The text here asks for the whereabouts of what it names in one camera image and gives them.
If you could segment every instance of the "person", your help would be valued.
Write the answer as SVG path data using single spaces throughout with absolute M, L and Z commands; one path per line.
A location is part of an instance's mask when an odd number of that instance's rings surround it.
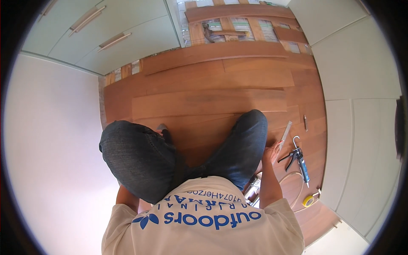
M 155 132 L 127 121 L 109 124 L 100 151 L 121 185 L 102 254 L 302 254 L 302 231 L 271 163 L 279 143 L 265 148 L 267 130 L 265 115 L 251 110 L 203 165 L 189 168 L 165 127 Z M 242 191 L 260 161 L 254 208 Z M 138 214 L 139 199 L 153 207 Z

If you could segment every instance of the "white wall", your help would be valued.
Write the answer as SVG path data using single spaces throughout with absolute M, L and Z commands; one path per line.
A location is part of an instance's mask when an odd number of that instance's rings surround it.
M 22 214 L 50 255 L 100 254 L 118 183 L 99 152 L 98 78 L 19 55 L 4 145 Z
M 362 255 L 368 243 L 347 223 L 339 222 L 324 236 L 306 247 L 306 255 Z
M 392 205 L 400 164 L 394 142 L 397 67 L 357 0 L 292 0 L 322 80 L 328 125 L 320 200 L 369 242 Z

